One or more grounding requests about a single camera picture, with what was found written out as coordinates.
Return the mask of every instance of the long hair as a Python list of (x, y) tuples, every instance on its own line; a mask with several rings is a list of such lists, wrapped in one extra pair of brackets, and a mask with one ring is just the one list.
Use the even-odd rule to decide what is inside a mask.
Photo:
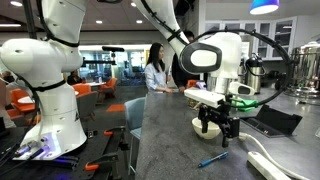
[(152, 63), (154, 68), (157, 70), (157, 72), (160, 72), (159, 70), (159, 64), (160, 67), (162, 69), (162, 71), (164, 71), (165, 69), (165, 65), (161, 60), (159, 60), (159, 52), (160, 52), (160, 48), (163, 47), (160, 43), (153, 43), (151, 48), (150, 48), (150, 54), (149, 54), (149, 59), (147, 64)]

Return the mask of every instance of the stainless steel appliance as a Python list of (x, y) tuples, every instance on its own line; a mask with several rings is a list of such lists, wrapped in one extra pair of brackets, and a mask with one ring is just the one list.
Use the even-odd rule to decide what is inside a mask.
[(256, 91), (255, 94), (260, 94), (261, 77), (265, 75), (261, 57), (253, 53), (253, 57), (246, 61), (245, 66), (248, 71), (246, 84)]
[(320, 44), (311, 42), (294, 48), (293, 74), (285, 94), (304, 98), (320, 97)]

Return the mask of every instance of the white shirt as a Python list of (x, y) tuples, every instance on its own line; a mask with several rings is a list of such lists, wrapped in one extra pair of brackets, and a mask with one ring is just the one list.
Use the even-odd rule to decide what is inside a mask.
[(149, 91), (156, 91), (157, 87), (167, 88), (166, 73), (159, 67), (160, 72), (150, 63), (146, 66), (144, 73), (146, 76), (146, 84)]

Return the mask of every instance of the shelf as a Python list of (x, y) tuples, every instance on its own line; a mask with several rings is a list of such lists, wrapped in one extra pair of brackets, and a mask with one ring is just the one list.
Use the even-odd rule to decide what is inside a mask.
[(286, 32), (286, 33), (276, 33), (276, 36), (288, 35), (288, 34), (291, 34), (291, 32)]

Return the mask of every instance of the white cable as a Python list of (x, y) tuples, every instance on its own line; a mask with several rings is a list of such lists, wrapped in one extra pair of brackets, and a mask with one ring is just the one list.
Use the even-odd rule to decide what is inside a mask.
[(262, 152), (264, 153), (264, 155), (266, 156), (266, 158), (272, 163), (274, 164), (275, 166), (277, 166), (283, 173), (285, 173), (286, 175), (290, 176), (290, 177), (293, 177), (293, 178), (296, 178), (296, 179), (301, 179), (301, 180), (309, 180), (308, 178), (306, 177), (303, 177), (299, 174), (296, 174), (286, 168), (284, 168), (283, 166), (281, 166), (280, 164), (278, 164), (270, 155), (269, 153), (267, 152), (267, 150), (263, 147), (263, 145), (256, 139), (254, 138), (253, 136), (249, 135), (249, 134), (246, 134), (246, 133), (242, 133), (240, 132), (239, 133), (239, 139), (244, 141), (246, 139), (249, 139), (249, 140), (252, 140), (254, 141), (258, 146), (259, 148), (262, 150)]

